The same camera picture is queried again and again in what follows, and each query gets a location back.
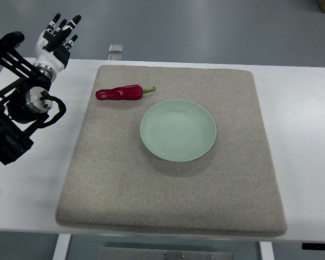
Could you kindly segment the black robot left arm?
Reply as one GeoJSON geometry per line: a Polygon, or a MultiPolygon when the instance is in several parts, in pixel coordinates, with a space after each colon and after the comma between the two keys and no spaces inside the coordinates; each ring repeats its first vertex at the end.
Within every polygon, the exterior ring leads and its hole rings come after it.
{"type": "Polygon", "coordinates": [[[55,124],[67,110],[62,100],[49,94],[52,68],[33,66],[16,51],[23,41],[20,31],[0,39],[0,65],[18,76],[0,90],[0,162],[4,165],[31,149],[31,135],[55,124]]]}

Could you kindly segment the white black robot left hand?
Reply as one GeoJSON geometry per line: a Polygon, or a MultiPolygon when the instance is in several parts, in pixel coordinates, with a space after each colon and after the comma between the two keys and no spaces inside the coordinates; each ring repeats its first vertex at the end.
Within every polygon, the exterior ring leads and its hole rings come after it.
{"type": "Polygon", "coordinates": [[[70,21],[63,19],[61,14],[56,14],[49,22],[46,29],[40,34],[35,46],[35,67],[47,67],[51,76],[56,77],[57,73],[64,70],[70,59],[70,50],[77,35],[72,32],[79,24],[82,16],[76,15],[70,21]]]}

